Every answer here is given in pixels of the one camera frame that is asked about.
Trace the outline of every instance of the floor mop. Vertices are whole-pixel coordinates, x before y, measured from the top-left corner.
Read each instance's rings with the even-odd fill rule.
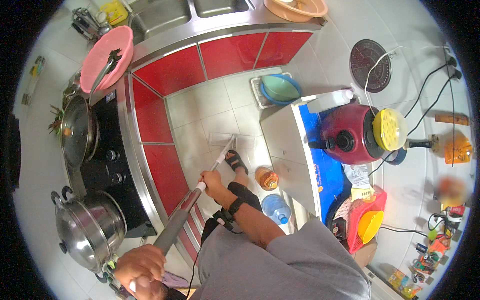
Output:
[[[210,144],[212,146],[224,146],[215,163],[210,168],[210,171],[215,171],[218,169],[222,161],[225,160],[225,155],[227,155],[227,152],[231,148],[254,149],[255,137],[242,134],[211,133]],[[181,201],[180,207],[172,215],[170,221],[165,226],[165,229],[162,231],[162,233],[160,233],[160,236],[153,244],[154,246],[160,248],[165,256],[167,255],[167,252],[170,250],[171,246],[177,240],[178,234],[183,229],[185,222],[187,222],[190,211],[200,195],[205,191],[206,187],[207,185],[201,181],[197,184],[197,187],[193,191],[185,195]],[[130,282],[129,287],[133,292],[136,291],[136,284],[136,279]]]

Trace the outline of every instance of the gray shirt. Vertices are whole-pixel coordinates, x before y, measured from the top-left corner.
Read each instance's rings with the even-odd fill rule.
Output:
[[[367,277],[318,220],[278,237],[266,250],[223,226],[199,255],[195,299],[370,299]]]

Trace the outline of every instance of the foot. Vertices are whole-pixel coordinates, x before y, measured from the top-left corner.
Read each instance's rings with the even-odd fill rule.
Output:
[[[225,161],[232,168],[232,170],[237,174],[246,174],[248,175],[248,169],[243,163],[240,155],[237,151],[229,150],[227,155],[225,155]]]

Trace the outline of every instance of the black sandal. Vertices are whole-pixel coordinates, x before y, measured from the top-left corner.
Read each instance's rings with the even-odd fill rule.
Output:
[[[240,155],[237,153],[237,151],[235,150],[229,150],[228,153],[232,153],[233,156],[230,157],[230,158],[225,158],[225,161],[227,162],[227,164],[230,166],[230,168],[232,168],[232,170],[235,172],[235,170],[238,168],[238,167],[242,167],[245,169],[245,173],[247,173],[248,175],[248,169],[247,169],[247,166],[243,163]]]

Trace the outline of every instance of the black wrist strap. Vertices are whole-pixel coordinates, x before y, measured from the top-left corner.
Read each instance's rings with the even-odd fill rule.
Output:
[[[245,201],[241,198],[237,198],[231,205],[230,208],[228,209],[228,213],[230,214],[230,217],[234,219],[234,215],[236,212],[240,209],[240,205],[244,204]]]

